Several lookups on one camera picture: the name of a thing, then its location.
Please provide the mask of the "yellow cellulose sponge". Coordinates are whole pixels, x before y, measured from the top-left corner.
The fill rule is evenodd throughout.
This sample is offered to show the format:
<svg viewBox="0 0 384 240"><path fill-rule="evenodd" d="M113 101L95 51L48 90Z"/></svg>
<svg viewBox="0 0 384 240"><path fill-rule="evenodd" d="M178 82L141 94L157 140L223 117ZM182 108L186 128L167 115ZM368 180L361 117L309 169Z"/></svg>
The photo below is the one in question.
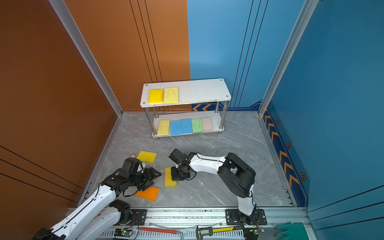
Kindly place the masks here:
<svg viewBox="0 0 384 240"><path fill-rule="evenodd" d="M170 134L170 120L160 120L158 125L158 136L168 136Z"/></svg>
<svg viewBox="0 0 384 240"><path fill-rule="evenodd" d="M179 88L165 88L164 89L164 104L178 104L179 103Z"/></svg>

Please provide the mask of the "blue cellulose sponge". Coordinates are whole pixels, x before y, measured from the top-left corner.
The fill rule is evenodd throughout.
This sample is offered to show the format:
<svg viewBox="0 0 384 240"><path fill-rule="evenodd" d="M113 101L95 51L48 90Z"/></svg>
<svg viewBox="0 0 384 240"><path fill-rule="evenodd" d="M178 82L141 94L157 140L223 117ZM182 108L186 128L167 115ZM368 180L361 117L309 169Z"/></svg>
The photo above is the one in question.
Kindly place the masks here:
<svg viewBox="0 0 384 240"><path fill-rule="evenodd" d="M171 134L171 136L182 134L182 128L181 128L181 121L180 120L174 120L174 121L170 122L170 134Z"/></svg>
<svg viewBox="0 0 384 240"><path fill-rule="evenodd" d="M181 119L181 133L182 134L192 134L193 133L193 127L192 127L192 119Z"/></svg>

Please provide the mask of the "green cellulose sponge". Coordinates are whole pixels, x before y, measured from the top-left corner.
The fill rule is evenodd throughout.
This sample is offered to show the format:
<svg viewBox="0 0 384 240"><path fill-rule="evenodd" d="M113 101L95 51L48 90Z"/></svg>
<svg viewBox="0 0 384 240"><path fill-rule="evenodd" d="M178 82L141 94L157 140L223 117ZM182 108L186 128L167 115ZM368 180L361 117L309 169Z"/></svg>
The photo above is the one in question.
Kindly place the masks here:
<svg viewBox="0 0 384 240"><path fill-rule="evenodd" d="M192 129L193 129L193 134L198 134L203 132L203 124L201 119L192 119Z"/></svg>

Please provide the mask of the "beige foam sponge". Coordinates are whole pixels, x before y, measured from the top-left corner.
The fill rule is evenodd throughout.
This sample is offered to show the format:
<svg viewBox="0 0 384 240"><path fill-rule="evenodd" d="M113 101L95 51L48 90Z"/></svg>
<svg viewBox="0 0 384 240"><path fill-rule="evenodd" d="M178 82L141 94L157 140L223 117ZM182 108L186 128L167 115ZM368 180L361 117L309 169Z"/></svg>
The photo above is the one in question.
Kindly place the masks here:
<svg viewBox="0 0 384 240"><path fill-rule="evenodd" d="M203 132L208 133L213 131L213 124L212 124L212 118L211 117L204 117L201 118L202 121L202 127Z"/></svg>

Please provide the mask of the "thick yellow foam sponge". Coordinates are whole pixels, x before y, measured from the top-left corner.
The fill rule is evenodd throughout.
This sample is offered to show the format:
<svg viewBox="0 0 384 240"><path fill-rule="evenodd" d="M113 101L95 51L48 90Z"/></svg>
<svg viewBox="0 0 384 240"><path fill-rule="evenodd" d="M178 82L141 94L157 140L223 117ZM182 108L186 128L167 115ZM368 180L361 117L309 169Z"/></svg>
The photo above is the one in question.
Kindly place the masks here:
<svg viewBox="0 0 384 240"><path fill-rule="evenodd" d="M150 104L162 104L164 102L164 90L150 90L148 101Z"/></svg>

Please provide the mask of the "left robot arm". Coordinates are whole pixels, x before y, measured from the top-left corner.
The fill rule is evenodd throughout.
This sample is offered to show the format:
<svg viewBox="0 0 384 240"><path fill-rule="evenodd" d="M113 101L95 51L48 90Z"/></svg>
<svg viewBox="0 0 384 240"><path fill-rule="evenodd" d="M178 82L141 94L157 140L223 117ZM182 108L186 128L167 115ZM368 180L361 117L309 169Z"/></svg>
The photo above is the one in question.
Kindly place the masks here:
<svg viewBox="0 0 384 240"><path fill-rule="evenodd" d="M121 168L107 176L78 208L50 229L42 228L34 240L94 240L115 224L134 224L131 206L118 197L130 187L145 191L162 174L128 158Z"/></svg>

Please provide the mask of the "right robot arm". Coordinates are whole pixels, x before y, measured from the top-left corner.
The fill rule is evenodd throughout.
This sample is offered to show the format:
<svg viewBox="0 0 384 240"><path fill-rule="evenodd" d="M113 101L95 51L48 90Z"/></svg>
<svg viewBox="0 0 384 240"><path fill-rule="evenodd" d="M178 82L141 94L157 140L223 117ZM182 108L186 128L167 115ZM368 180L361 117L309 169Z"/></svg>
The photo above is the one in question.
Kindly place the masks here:
<svg viewBox="0 0 384 240"><path fill-rule="evenodd" d="M234 153L223 157L203 156L200 153L184 154L174 149L169 158L176 164L171 167L172 181L191 181L197 173L217 175L238 199L238 221L252 225L256 221L254 184L256 172Z"/></svg>

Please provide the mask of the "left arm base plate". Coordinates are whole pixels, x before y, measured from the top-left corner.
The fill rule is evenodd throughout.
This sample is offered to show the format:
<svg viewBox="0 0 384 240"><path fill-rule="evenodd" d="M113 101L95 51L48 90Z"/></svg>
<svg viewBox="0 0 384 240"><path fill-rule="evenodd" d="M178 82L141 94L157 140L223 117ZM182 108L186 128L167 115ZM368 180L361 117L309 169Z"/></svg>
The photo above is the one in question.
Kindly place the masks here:
<svg viewBox="0 0 384 240"><path fill-rule="evenodd" d="M146 209L130 209L129 211L121 212L121 218L117 225L119 226L143 226L146 221Z"/></svg>

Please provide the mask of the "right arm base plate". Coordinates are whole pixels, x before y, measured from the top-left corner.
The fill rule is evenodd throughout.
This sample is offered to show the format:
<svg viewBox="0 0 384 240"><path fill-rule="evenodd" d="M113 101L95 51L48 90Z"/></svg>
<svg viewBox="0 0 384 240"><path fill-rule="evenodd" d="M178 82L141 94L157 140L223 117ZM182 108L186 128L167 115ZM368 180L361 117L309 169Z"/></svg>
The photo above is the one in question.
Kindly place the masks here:
<svg viewBox="0 0 384 240"><path fill-rule="evenodd" d="M268 224L265 211L263 209L254 209L250 216L241 213L239 210L226 209L227 225L250 225L266 226Z"/></svg>

